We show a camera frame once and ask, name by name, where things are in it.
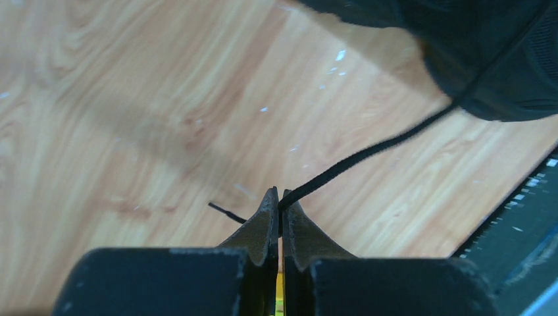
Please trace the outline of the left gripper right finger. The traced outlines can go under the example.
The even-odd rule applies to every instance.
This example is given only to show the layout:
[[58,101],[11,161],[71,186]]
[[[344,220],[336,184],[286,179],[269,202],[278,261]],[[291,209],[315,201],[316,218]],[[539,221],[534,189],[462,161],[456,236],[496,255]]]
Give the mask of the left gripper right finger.
[[287,315],[497,315],[488,281],[466,259],[357,257],[299,203],[282,210]]

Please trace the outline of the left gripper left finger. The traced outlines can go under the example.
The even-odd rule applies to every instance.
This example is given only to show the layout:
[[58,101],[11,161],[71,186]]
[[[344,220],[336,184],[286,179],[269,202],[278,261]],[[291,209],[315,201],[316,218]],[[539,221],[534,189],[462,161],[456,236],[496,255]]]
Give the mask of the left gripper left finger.
[[274,315],[278,190],[213,248],[97,248],[69,273],[53,315]]

